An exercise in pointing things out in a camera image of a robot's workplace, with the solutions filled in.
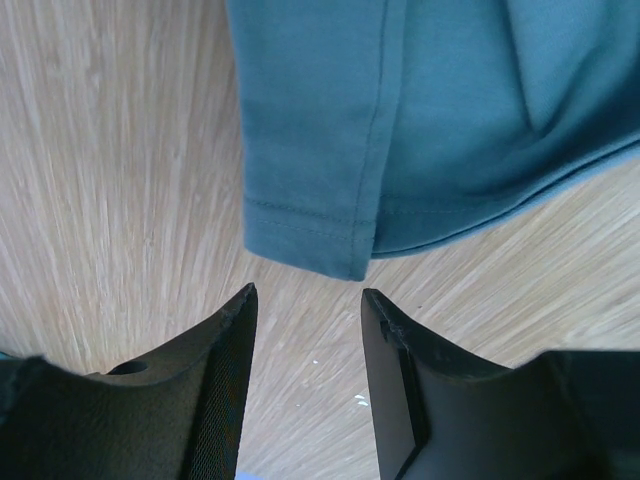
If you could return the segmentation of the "grey-blue t-shirt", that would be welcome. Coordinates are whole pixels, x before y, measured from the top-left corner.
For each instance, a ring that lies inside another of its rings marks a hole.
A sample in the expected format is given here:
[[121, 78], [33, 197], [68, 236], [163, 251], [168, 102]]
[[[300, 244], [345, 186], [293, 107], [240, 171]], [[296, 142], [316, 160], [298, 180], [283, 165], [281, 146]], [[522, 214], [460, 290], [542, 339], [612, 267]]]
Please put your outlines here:
[[639, 151], [635, 1], [231, 1], [244, 243], [361, 281]]

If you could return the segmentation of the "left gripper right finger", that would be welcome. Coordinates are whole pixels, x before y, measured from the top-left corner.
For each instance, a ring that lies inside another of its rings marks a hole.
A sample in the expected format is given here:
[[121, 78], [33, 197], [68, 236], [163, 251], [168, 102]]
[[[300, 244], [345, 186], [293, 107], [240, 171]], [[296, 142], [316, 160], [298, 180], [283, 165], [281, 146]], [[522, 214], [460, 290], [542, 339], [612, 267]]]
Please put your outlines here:
[[551, 350], [507, 368], [374, 289], [361, 326], [382, 478], [638, 477], [637, 352]]

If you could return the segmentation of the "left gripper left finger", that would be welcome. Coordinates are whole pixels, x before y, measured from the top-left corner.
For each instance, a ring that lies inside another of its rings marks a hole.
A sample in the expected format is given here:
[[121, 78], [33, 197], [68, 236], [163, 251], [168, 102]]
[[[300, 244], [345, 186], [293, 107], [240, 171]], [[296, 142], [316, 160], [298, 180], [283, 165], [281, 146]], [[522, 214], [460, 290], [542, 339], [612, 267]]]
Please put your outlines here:
[[252, 365], [258, 295], [111, 371], [41, 356], [1, 363], [5, 479], [231, 479]]

